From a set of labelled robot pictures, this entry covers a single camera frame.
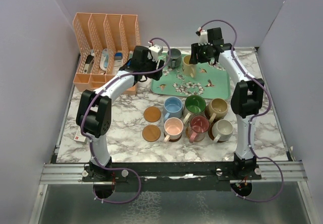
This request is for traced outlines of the dark walnut coaster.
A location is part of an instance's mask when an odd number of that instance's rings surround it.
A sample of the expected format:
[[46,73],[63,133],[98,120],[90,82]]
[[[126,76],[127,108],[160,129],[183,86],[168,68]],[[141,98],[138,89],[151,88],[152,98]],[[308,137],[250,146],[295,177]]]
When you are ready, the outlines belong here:
[[181,139],[181,137],[182,137],[182,134],[180,134],[179,137],[176,138],[176,139],[169,138],[169,142],[177,142],[177,141],[179,141]]

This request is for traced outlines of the green mug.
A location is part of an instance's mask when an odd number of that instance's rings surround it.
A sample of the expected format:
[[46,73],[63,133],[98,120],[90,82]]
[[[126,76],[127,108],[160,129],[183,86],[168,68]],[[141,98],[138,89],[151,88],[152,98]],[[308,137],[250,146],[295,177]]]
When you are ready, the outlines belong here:
[[183,108],[183,124],[187,125],[194,116],[202,115],[206,108],[204,98],[198,95],[188,96]]

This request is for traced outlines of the dark grey mug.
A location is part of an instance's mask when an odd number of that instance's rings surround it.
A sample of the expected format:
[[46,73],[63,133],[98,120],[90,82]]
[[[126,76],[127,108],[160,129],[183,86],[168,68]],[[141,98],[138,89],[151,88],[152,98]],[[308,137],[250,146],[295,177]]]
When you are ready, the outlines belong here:
[[171,69],[176,69],[181,65],[182,54],[177,48],[171,48],[170,55],[166,55],[166,61]]

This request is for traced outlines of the light wood coaster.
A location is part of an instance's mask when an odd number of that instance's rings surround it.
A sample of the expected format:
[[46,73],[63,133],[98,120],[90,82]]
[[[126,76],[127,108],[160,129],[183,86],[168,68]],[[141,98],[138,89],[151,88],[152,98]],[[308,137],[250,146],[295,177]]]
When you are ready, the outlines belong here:
[[143,116],[146,121],[154,123],[161,118],[161,111],[155,106],[150,106],[144,111]]
[[142,137],[148,142],[155,142],[160,138],[160,129],[156,125],[148,125],[142,131]]

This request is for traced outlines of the peach plastic file organizer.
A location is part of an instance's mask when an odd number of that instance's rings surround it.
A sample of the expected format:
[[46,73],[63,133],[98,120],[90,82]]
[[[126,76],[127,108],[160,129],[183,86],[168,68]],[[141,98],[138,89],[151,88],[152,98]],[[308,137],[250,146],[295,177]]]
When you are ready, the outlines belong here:
[[141,43],[137,15],[77,13],[73,27],[80,50],[73,83],[80,92],[111,80]]

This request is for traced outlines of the tan beige mug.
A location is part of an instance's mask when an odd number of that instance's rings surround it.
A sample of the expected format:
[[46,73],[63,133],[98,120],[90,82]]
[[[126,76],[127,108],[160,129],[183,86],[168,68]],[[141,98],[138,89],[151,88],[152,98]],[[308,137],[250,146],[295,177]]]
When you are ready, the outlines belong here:
[[209,123],[223,119],[228,113],[228,104],[221,98],[213,99],[206,107],[204,114]]

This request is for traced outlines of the brown wooden coaster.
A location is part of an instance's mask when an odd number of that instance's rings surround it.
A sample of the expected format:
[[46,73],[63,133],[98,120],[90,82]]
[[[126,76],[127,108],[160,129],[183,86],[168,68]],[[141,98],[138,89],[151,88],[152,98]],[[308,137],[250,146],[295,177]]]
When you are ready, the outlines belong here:
[[214,140],[214,135],[212,133],[212,128],[213,128],[213,124],[208,129],[208,136],[213,141]]

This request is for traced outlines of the red floral mug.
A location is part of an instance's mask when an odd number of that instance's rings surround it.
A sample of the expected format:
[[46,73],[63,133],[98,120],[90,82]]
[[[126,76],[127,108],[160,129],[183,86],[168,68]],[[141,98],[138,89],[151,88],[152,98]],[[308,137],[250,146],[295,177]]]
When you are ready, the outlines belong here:
[[204,116],[195,116],[191,119],[188,128],[188,139],[190,143],[198,142],[204,139],[210,123]]

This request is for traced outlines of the blue eraser box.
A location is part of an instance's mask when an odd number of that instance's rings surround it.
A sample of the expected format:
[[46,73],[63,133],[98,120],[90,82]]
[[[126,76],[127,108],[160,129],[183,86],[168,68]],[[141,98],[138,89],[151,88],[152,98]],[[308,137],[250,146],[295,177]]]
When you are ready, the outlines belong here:
[[123,59],[123,53],[121,51],[118,51],[115,53],[114,60],[119,61]]

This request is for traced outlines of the woven rattan coaster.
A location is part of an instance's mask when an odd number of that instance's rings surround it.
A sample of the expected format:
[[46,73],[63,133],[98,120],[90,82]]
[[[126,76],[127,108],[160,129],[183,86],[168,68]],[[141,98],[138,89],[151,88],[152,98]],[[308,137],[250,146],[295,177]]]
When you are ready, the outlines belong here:
[[188,126],[185,130],[185,134],[186,134],[186,137],[189,139],[190,138],[190,134],[189,134],[189,131],[190,131],[190,126]]

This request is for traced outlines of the green floral tray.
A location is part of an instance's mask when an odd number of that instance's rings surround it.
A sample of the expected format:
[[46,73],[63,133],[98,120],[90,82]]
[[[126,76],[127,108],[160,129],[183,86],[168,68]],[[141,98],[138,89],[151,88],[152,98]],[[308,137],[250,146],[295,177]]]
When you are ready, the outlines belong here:
[[207,63],[197,64],[194,78],[185,76],[182,67],[164,68],[161,78],[151,81],[151,90],[156,94],[180,97],[199,95],[205,99],[228,99],[231,96],[228,73],[219,64],[211,66]]

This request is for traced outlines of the light pink mug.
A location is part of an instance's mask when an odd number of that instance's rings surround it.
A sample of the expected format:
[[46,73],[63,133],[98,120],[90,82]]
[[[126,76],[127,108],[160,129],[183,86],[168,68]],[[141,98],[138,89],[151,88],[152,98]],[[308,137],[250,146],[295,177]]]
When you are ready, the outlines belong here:
[[169,138],[176,139],[183,133],[184,125],[179,118],[169,118],[164,123],[164,142],[168,142]]

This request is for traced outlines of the blue mug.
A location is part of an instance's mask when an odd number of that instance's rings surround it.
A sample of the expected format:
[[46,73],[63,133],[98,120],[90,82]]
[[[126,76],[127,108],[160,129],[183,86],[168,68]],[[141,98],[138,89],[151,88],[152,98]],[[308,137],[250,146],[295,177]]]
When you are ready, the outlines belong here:
[[177,97],[169,97],[164,101],[164,122],[169,118],[181,118],[183,114],[183,103]]

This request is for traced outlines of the yellow mug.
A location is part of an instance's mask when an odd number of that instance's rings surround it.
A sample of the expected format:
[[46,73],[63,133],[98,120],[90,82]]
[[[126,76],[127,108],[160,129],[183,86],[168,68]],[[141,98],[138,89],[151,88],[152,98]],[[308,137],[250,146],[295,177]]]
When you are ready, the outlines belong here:
[[196,65],[190,64],[191,55],[186,55],[182,59],[183,75],[191,78],[196,77]]

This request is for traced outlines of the white speckled mug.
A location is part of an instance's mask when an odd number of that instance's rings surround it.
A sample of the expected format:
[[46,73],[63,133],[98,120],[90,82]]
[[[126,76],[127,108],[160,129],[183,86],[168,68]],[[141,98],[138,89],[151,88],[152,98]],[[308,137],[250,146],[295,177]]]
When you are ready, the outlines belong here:
[[233,125],[224,119],[218,120],[212,127],[212,134],[214,136],[213,142],[228,141],[233,134]]

